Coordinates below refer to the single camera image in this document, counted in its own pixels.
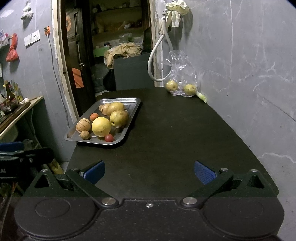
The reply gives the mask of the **small red fruit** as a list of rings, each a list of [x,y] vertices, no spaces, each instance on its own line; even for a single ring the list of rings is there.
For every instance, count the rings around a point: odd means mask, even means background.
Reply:
[[[104,137],[104,140],[106,141],[106,142],[113,142],[114,141],[114,136],[112,135],[112,134],[108,134],[108,135],[106,135],[105,137]]]

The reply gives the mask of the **pale striped melon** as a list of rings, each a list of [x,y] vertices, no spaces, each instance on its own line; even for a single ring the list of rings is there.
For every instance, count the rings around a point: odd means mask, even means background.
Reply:
[[[75,126],[77,132],[89,131],[91,129],[91,122],[87,118],[81,118]]]

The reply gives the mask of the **yellow lemon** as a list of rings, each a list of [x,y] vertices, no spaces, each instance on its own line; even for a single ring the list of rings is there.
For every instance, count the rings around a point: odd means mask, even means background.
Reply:
[[[98,137],[105,137],[111,131],[111,123],[105,117],[98,117],[92,123],[92,132]]]

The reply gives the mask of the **orange tangerine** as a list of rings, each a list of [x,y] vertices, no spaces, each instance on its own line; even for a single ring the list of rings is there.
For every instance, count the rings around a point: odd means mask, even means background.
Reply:
[[[92,113],[91,115],[90,115],[90,120],[91,121],[94,121],[95,119],[97,119],[99,117],[99,114],[98,113]]]

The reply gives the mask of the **green yellow pear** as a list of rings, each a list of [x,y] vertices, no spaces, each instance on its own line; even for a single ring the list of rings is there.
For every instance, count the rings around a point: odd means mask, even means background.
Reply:
[[[115,128],[121,128],[122,126],[126,125],[129,119],[129,113],[127,110],[115,110],[110,115],[110,123]]]

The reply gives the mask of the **wooden side shelf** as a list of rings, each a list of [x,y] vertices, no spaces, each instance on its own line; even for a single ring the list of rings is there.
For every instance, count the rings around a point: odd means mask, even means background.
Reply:
[[[38,104],[43,99],[43,96],[38,96],[32,99],[30,102],[21,104],[14,112],[6,115],[4,121],[1,122],[1,140],[28,111],[30,111],[36,104]]]

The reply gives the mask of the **brown glass bottle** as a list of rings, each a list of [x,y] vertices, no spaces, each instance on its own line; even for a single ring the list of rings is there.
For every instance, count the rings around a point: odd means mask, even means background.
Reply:
[[[16,101],[15,95],[11,92],[10,82],[7,82],[6,84],[6,104],[7,106],[11,107],[12,109],[15,109],[18,105]]]

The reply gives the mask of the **metal tray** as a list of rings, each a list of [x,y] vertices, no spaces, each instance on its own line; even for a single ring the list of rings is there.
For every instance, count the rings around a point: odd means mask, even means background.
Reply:
[[[99,117],[104,117],[109,120],[109,117],[104,115],[100,110],[99,106],[103,104],[111,104],[113,102],[121,102],[124,105],[125,110],[128,112],[129,117],[127,120],[127,124],[123,127],[116,128],[115,126],[111,127],[110,133],[114,137],[114,141],[106,142],[103,137],[98,137],[90,130],[90,138],[84,140],[80,137],[80,133],[76,130],[76,126],[82,118],[87,118],[90,120],[90,116],[93,113],[97,113]],[[93,104],[82,116],[77,120],[74,125],[69,128],[68,132],[65,134],[66,141],[73,141],[73,142],[81,142],[81,143],[88,143],[88,144],[96,144],[101,146],[111,146],[120,143],[126,136],[128,130],[130,129],[130,124],[134,119],[134,116],[137,112],[139,105],[141,104],[141,100],[139,98],[104,98],[101,99],[95,104]]]

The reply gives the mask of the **green onion stalk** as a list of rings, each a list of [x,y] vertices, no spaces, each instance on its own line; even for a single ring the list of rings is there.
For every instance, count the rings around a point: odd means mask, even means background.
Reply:
[[[207,103],[208,100],[206,98],[206,96],[204,96],[203,94],[201,94],[201,92],[197,91],[196,92],[197,97],[199,97],[199,99],[201,99],[203,102]]]

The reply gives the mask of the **bagged pear right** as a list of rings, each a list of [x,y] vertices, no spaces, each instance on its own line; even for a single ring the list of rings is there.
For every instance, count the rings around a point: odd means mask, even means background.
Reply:
[[[187,84],[183,88],[185,95],[194,96],[197,93],[197,87],[193,84]]]

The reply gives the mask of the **bagged pear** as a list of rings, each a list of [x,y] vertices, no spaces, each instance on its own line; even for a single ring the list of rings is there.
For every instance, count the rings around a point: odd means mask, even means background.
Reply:
[[[187,84],[183,88],[185,95],[194,96],[197,93],[197,87],[193,84]]]
[[[174,80],[169,80],[165,84],[165,89],[169,92],[177,91],[178,90],[178,84]]]

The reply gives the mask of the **red plastic bag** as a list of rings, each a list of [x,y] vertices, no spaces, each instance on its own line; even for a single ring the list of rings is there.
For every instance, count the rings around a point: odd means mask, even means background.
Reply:
[[[17,45],[18,45],[18,36],[16,33],[13,33],[12,38],[11,38],[11,45],[9,48],[9,52],[6,56],[7,62],[13,62],[13,61],[19,60],[19,56],[16,51]]]

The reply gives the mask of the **bagged pear left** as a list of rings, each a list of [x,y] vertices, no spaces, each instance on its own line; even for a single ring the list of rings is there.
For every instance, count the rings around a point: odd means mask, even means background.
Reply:
[[[165,84],[165,89],[169,92],[177,91],[178,90],[178,84],[174,80],[169,80]]]

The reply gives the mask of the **clear plastic bag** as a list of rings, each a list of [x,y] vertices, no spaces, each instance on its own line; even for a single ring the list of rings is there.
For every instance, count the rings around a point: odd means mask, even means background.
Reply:
[[[197,87],[197,90],[199,90],[200,82],[197,78],[196,70],[192,66],[189,61],[189,57],[184,53],[184,51],[170,51],[168,57],[164,60],[164,63],[171,67],[170,72],[164,79],[164,87],[166,82],[169,80],[174,80],[178,84],[178,90],[170,92],[172,95],[192,97],[187,96],[184,93],[183,88],[187,84],[193,84]]]

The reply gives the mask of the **dark grey cabinet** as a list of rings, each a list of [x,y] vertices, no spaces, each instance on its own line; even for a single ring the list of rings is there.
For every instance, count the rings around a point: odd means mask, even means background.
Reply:
[[[149,56],[149,53],[144,53],[114,60],[113,69],[117,91],[154,88],[154,82],[147,71]]]

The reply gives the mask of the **beige crumpled cloth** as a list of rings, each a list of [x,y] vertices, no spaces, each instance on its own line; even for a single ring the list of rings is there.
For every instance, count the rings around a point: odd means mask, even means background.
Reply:
[[[129,58],[138,56],[142,53],[142,47],[134,42],[123,43],[108,49],[104,53],[104,63],[107,68],[113,69],[114,59],[119,57]]]

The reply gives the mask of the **yellow rag on tap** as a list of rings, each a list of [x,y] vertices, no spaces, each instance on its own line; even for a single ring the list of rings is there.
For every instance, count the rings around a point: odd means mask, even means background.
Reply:
[[[181,16],[186,15],[190,9],[185,1],[172,1],[166,3],[166,10],[168,11],[166,26],[171,25],[174,28],[180,26]]]

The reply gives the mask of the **white wall switch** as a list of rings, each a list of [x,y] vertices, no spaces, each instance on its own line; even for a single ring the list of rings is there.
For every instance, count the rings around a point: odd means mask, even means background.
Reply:
[[[24,45],[25,47],[29,47],[40,39],[40,30],[36,30],[35,32],[27,35],[27,37],[24,38]]]

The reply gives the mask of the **orange wall plug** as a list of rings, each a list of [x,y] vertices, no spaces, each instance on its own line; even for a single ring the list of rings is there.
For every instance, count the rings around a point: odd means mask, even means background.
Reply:
[[[49,35],[50,35],[50,33],[51,33],[51,28],[50,28],[50,26],[46,26],[46,27],[44,28],[44,33],[45,33],[45,35],[46,35],[47,37],[49,37]]]

